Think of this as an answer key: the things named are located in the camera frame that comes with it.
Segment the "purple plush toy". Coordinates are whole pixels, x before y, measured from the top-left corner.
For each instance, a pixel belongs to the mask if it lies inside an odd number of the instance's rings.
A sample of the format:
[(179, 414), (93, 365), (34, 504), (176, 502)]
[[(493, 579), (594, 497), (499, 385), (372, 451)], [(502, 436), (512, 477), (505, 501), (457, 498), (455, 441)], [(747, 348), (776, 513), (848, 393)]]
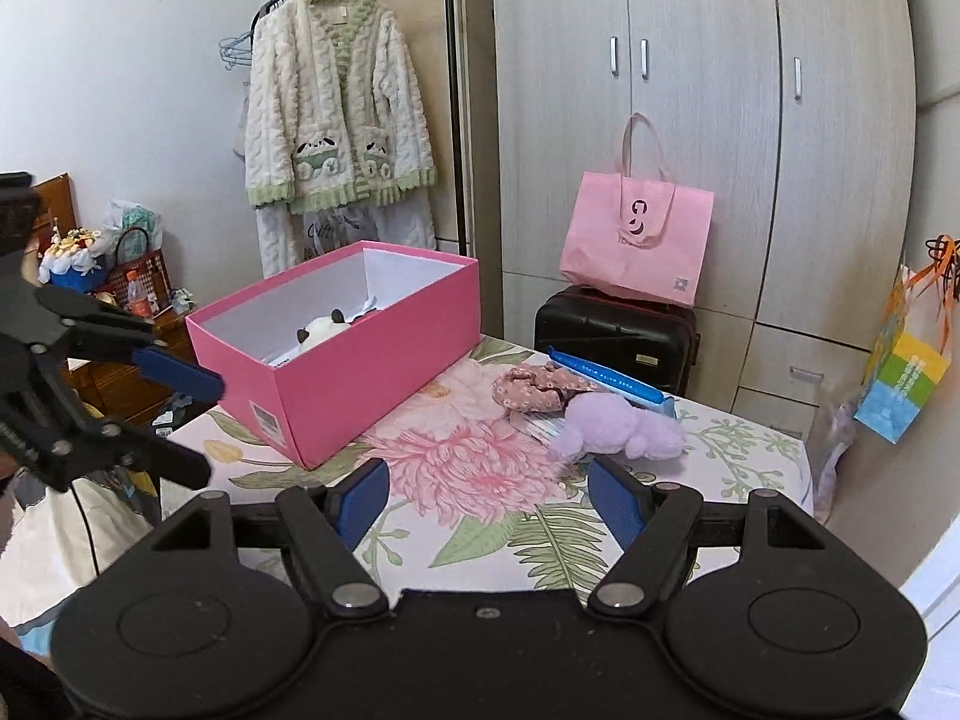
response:
[(620, 395), (594, 392), (569, 402), (548, 458), (563, 465), (586, 455), (672, 461), (683, 455), (685, 442), (685, 431), (674, 418), (638, 408)]

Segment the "blue wet wipes pack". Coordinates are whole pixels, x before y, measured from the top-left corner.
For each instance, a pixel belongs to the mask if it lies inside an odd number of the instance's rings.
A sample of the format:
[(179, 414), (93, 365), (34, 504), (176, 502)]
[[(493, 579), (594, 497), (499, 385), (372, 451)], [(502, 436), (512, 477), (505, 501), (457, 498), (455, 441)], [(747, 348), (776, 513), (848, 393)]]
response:
[(562, 351), (556, 351), (553, 348), (547, 351), (547, 355), (551, 362), (566, 367), (574, 374), (597, 383), (597, 385), (607, 388), (614, 394), (622, 395), (625, 400), (630, 401), (633, 405), (656, 411), (659, 415), (675, 418), (674, 397), (664, 394), (662, 390), (652, 387), (649, 383), (633, 379), (633, 377), (622, 374), (622, 372), (615, 371), (612, 367), (578, 358), (578, 356), (568, 355), (568, 353), (562, 353)]

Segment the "white panda plush ball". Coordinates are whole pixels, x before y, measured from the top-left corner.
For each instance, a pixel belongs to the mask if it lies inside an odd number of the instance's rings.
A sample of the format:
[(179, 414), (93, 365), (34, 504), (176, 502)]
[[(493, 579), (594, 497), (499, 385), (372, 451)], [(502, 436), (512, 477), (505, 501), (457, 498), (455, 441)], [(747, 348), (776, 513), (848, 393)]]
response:
[(343, 315), (342, 310), (334, 309), (327, 316), (320, 316), (311, 320), (306, 327), (296, 330), (296, 339), (298, 340), (298, 351), (306, 353), (309, 349), (316, 348), (318, 344), (330, 340), (347, 330), (348, 322)]

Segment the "pink floral fabric scrunchie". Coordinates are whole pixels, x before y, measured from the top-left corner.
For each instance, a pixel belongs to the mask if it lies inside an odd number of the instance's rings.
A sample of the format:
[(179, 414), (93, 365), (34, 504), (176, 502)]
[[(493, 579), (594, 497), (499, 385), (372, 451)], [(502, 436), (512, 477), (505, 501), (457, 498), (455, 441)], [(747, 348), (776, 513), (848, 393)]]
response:
[(493, 382), (491, 396), (511, 413), (550, 416), (562, 415), (573, 398), (600, 391), (597, 383), (555, 362), (523, 362)]

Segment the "white tissue pack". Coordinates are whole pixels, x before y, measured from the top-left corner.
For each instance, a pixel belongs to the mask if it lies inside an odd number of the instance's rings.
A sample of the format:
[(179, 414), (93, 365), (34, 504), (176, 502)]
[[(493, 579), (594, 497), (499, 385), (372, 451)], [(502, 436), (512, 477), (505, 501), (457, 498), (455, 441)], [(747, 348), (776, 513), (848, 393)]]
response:
[(519, 413), (519, 415), (512, 415), (511, 424), (516, 427), (517, 431), (527, 434), (540, 444), (550, 445), (553, 439), (565, 429), (565, 418), (562, 416)]

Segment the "plastic water bottle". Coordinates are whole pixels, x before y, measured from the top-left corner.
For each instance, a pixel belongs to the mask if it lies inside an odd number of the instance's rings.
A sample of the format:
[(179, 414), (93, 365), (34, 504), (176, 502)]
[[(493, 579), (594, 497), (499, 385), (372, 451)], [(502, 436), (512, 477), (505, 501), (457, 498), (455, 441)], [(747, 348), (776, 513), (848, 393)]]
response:
[(127, 307), (130, 314), (142, 317), (142, 319), (151, 319), (151, 317), (153, 317), (153, 309), (151, 309), (148, 293), (140, 281), (137, 271), (129, 271), (127, 273), (127, 304), (125, 307)]

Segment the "floral tablecloth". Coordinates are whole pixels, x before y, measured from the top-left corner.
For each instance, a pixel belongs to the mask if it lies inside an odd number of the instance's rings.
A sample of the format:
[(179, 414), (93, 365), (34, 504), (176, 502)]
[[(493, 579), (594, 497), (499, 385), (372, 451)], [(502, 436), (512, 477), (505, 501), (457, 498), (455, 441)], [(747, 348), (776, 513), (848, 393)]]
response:
[[(494, 379), (532, 358), (483, 338), (470, 355), (315, 470), (280, 455), (220, 408), (171, 434), (202, 450), (213, 489), (231, 502), (272, 502), (290, 486), (337, 483), (363, 461), (384, 458), (391, 497), (355, 556), (394, 601), (405, 589), (574, 589), (586, 601), (622, 554), (587, 495), (583, 467), (550, 463), (547, 444), (491, 398)], [(747, 502), (776, 489), (812, 512), (804, 444), (797, 437), (677, 398), (685, 429), (679, 463), (635, 461), (643, 483), (677, 481), (706, 500)]]

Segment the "pink cardboard shoe box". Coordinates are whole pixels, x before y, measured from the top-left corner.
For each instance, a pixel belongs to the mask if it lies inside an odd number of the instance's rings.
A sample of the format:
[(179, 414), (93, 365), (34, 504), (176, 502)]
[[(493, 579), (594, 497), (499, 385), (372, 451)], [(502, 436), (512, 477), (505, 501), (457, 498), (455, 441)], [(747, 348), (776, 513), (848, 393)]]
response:
[[(296, 330), (340, 309), (348, 328), (306, 353)], [(325, 463), (480, 341), (477, 260), (361, 241), (187, 319), (220, 401), (302, 468)]]

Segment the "flower bouquet blue box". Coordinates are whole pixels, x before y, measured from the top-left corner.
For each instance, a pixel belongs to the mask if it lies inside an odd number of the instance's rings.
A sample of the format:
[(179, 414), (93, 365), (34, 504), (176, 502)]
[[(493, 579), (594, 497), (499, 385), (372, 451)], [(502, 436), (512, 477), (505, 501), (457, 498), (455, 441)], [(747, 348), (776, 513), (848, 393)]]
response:
[(41, 284), (91, 293), (106, 281), (109, 247), (110, 237), (101, 229), (75, 227), (67, 234), (55, 234), (41, 255), (37, 279)]

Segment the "black suitcase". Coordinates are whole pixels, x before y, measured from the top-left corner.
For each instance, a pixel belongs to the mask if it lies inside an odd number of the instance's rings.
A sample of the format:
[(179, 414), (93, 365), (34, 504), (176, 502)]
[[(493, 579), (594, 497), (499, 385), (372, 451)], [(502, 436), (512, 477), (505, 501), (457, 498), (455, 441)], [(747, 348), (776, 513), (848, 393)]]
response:
[(598, 362), (670, 395), (685, 395), (700, 333), (692, 309), (570, 286), (537, 310), (534, 348)]

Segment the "pink tote bag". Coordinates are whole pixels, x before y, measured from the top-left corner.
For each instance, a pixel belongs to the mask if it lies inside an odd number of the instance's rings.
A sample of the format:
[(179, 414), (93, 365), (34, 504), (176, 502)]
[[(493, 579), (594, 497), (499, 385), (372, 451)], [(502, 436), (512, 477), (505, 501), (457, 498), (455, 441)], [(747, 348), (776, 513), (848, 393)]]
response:
[(569, 222), (560, 271), (570, 283), (614, 298), (692, 307), (703, 270), (715, 195), (674, 181), (658, 151), (656, 179), (631, 174), (630, 115), (617, 169), (586, 172)]

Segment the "cream green knit cardigan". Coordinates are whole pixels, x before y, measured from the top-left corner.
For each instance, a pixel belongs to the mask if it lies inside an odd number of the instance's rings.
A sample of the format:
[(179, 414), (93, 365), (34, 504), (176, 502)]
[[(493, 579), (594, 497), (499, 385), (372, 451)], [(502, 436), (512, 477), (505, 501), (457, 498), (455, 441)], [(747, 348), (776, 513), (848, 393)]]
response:
[(427, 114), (386, 5), (288, 0), (259, 18), (244, 165), (267, 277), (356, 241), (434, 247)]

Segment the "colourful paper gift bag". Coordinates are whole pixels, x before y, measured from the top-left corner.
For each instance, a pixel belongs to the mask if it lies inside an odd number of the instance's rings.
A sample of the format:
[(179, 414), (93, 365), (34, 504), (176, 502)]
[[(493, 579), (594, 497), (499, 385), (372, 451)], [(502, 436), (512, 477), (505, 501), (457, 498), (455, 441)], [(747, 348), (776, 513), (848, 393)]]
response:
[(926, 241), (926, 250), (921, 270), (898, 270), (854, 413), (889, 444), (910, 429), (952, 362), (958, 242), (940, 234)]

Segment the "black clothes rack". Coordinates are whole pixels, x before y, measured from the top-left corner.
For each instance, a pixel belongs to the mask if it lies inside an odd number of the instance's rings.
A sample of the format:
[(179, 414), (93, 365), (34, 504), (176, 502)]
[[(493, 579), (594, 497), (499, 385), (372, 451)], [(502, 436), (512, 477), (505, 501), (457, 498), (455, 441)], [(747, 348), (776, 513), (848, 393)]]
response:
[[(285, 0), (267, 0), (254, 18), (262, 18)], [(466, 255), (470, 211), (464, 195), (462, 133), (457, 86), (455, 0), (381, 0), (397, 16), (420, 85), (438, 179), (430, 188), (434, 232), (446, 252)]]

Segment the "grey wardrobe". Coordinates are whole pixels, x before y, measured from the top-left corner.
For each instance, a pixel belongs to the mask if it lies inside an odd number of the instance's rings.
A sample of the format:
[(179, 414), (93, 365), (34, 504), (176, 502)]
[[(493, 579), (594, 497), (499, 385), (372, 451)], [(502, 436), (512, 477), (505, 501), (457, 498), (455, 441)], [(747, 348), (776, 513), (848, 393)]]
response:
[(695, 400), (802, 437), (856, 385), (900, 260), (907, 0), (493, 0), (506, 338), (562, 284), (585, 172), (704, 188)]

